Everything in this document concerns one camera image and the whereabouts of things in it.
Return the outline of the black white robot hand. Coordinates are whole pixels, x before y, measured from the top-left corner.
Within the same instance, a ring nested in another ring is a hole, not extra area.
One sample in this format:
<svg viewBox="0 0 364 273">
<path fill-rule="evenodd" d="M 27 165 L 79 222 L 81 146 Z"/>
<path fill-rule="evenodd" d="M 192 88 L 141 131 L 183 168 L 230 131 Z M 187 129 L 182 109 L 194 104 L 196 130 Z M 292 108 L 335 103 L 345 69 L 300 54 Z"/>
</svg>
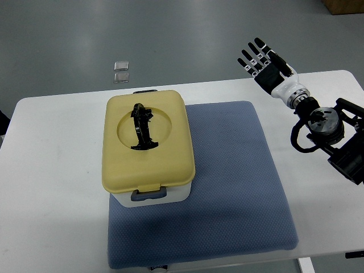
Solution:
<svg viewBox="0 0 364 273">
<path fill-rule="evenodd" d="M 255 38 L 248 46 L 253 55 L 243 49 L 244 58 L 237 61 L 267 94 L 282 100 L 290 109 L 310 96 L 308 89 L 299 83 L 296 71 L 263 40 Z"/>
</svg>

